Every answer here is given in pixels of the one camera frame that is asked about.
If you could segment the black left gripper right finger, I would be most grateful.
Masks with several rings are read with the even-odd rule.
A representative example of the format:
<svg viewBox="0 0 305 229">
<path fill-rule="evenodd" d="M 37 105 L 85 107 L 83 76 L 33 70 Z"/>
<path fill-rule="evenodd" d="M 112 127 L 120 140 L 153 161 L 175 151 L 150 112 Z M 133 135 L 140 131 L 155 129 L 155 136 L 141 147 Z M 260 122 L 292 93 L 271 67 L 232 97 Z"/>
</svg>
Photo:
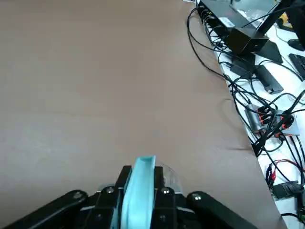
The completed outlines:
<svg viewBox="0 0 305 229">
<path fill-rule="evenodd" d="M 163 167 L 154 171 L 155 199 L 152 229 L 255 229 L 212 196 L 194 191 L 184 196 L 166 186 Z"/>
</svg>

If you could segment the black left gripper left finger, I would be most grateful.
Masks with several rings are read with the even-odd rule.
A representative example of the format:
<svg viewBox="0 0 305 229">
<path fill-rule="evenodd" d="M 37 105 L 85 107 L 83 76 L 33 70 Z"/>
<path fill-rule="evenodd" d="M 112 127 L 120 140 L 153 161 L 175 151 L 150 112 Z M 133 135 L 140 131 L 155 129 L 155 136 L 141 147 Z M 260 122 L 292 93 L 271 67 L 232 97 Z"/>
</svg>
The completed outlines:
<svg viewBox="0 0 305 229">
<path fill-rule="evenodd" d="M 131 166 L 123 166 L 114 185 L 105 186 L 91 196 L 82 190 L 72 190 L 5 228 L 117 229 L 118 210 L 131 172 Z"/>
</svg>

